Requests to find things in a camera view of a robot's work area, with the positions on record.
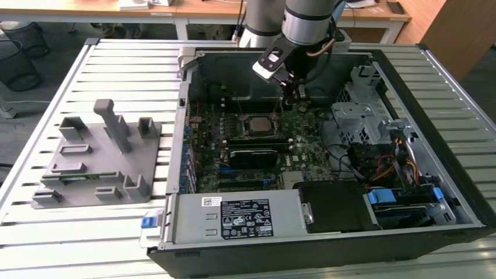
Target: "open computer tower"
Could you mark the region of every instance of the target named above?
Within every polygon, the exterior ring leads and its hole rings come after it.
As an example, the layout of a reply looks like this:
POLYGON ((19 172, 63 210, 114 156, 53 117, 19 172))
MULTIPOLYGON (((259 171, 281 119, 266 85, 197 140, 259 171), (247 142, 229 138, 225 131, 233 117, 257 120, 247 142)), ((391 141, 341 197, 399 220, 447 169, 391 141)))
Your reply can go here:
POLYGON ((171 276, 410 260, 495 231, 381 50, 322 58, 295 104, 253 71, 261 50, 183 53, 162 234, 147 252, 171 276))

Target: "wooden desk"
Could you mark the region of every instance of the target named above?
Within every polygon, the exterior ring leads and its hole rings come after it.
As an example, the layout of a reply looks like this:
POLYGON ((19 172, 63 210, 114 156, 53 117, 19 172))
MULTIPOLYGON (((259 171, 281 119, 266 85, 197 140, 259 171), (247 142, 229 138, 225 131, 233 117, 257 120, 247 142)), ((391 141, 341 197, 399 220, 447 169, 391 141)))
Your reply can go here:
MULTIPOLYGON (((186 21, 186 24, 237 24, 241 12, 239 3, 229 3, 222 0, 181 0, 177 5, 177 17, 186 21)), ((373 31, 371 28, 379 29, 381 37, 378 42, 393 44, 405 23, 410 22, 410 20, 410 15, 394 14, 386 0, 381 0, 381 3, 374 7, 355 10, 346 9, 338 26, 342 28, 357 28, 353 35, 361 36, 366 41, 367 37, 374 37, 367 35, 373 31)))
MULTIPOLYGON (((0 20, 37 22, 173 23, 189 39, 187 24, 237 24, 239 3, 175 0, 174 6, 119 11, 118 0, 0 0, 0 20)), ((382 43, 394 43, 409 15, 391 13, 386 0, 371 8, 346 10, 339 27, 387 29, 382 43)))

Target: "power supply label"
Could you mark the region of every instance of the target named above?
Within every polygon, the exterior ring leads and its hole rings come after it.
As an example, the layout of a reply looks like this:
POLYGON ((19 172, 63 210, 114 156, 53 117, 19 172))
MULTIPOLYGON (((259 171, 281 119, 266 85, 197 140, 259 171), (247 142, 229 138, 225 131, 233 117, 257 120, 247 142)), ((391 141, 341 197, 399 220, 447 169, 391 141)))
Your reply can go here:
POLYGON ((269 199, 222 202, 221 216, 225 239, 274 236, 269 199))

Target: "floor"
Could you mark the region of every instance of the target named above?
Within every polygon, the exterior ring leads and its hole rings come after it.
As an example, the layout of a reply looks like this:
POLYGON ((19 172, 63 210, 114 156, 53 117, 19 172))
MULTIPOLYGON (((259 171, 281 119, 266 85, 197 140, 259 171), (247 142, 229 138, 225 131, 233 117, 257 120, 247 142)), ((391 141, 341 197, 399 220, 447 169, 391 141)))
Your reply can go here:
MULTIPOLYGON (((89 37, 101 37, 102 30, 90 24, 77 24, 77 32, 69 33, 70 26, 63 23, 41 23, 45 29, 45 38, 51 53, 34 60, 34 64, 45 79, 35 90, 11 92, 0 84, 0 94, 9 102, 13 101, 50 101, 59 89, 74 60, 89 37)), ((150 39, 178 38, 175 27, 171 24, 143 24, 145 37, 150 39)), ((118 29, 115 38, 125 36, 125 30, 118 29)), ((189 36, 194 40, 205 39, 199 29, 193 26, 189 36)), ((463 87, 486 110, 490 117, 496 120, 496 49, 493 49, 481 60, 471 73, 462 81, 463 87)), ((0 119, 0 163, 15 163, 38 121, 49 106, 47 103, 14 104, 19 115, 14 120, 0 119)), ((9 169, 0 167, 0 181, 5 180, 9 169)))

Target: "orange wire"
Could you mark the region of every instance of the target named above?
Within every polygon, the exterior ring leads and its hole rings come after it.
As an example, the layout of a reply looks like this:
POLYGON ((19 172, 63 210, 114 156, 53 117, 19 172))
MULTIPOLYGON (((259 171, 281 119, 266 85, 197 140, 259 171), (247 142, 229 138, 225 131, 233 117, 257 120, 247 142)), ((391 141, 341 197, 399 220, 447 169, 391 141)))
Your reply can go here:
POLYGON ((381 163, 383 162, 383 160, 386 158, 390 158, 390 157, 394 157, 394 155, 385 155, 383 157, 381 157, 379 161, 378 161, 378 171, 381 170, 381 163))
POLYGON ((419 183, 419 178, 421 178, 421 171, 419 171, 419 166, 415 164, 411 160, 407 159, 407 164, 410 164, 414 167, 414 177, 417 180, 417 183, 419 183))

